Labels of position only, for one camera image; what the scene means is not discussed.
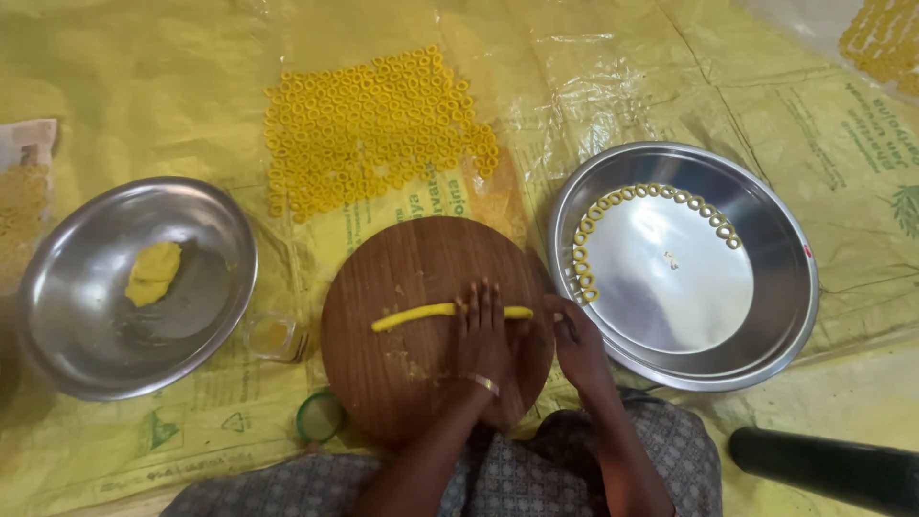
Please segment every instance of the yellow dough ring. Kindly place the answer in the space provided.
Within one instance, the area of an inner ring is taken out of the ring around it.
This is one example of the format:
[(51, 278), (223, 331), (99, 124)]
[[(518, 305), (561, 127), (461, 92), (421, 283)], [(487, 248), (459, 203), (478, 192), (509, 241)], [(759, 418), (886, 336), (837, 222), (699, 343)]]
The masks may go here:
[[(382, 330), (388, 330), (406, 321), (412, 321), (413, 319), (428, 316), (453, 316), (455, 314), (457, 314), (457, 307), (455, 304), (422, 305), (414, 309), (378, 319), (370, 324), (370, 328), (372, 328), (374, 332), (381, 332)], [(508, 319), (532, 319), (533, 311), (520, 306), (505, 307), (505, 317)]]

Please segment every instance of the hand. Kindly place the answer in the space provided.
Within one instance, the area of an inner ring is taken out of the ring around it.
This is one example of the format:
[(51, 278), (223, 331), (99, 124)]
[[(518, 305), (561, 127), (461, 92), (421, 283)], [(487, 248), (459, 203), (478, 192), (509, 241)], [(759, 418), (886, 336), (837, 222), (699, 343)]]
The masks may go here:
[(559, 365), (578, 393), (590, 397), (616, 392), (609, 371), (603, 336), (590, 317), (575, 302), (546, 294), (543, 304), (550, 313), (555, 332)]
[(519, 340), (515, 339), (512, 346), (507, 344), (501, 289), (497, 284), (491, 287), (488, 279), (482, 279), (481, 289), (475, 283), (471, 287), (468, 312), (459, 297), (456, 304), (459, 333), (457, 373), (476, 373), (504, 390), (507, 381), (513, 377)]

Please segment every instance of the round wooden board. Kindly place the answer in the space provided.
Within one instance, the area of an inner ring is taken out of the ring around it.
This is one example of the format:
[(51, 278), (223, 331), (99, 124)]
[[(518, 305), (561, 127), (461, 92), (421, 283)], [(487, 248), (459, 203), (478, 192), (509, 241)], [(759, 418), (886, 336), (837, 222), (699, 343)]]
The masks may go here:
[[(507, 431), (536, 401), (554, 349), (542, 311), (543, 277), (510, 240), (459, 217), (425, 217), (371, 237), (342, 266), (325, 298), (323, 363), (351, 418), (390, 445), (427, 428), (447, 397), (456, 368), (456, 332), (448, 316), (431, 316), (374, 332), (381, 317), (419, 305), (452, 302), (486, 277), (501, 285), (505, 305), (533, 309), (534, 318), (508, 383), (482, 420)], [(508, 321), (508, 334), (519, 322)]]

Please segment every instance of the black cylinder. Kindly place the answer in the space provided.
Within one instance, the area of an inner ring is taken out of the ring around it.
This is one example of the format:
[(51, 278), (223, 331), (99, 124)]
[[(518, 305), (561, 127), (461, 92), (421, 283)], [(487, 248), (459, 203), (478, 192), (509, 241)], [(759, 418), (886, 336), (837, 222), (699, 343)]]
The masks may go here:
[(731, 435), (744, 472), (896, 516), (919, 516), (919, 454), (744, 427)]

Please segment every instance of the patterned dress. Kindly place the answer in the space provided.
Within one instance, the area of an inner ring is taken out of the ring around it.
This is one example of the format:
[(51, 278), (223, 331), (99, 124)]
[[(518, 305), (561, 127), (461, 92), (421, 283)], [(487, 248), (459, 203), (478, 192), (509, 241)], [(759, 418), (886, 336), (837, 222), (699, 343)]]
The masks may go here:
[[(682, 517), (721, 515), (718, 451), (692, 413), (622, 388), (622, 402)], [(607, 515), (593, 424), (583, 411), (549, 415), (529, 441), (477, 430), (457, 462), (438, 517)], [(380, 469), (362, 454), (307, 454), (184, 489), (162, 517), (348, 515)]]

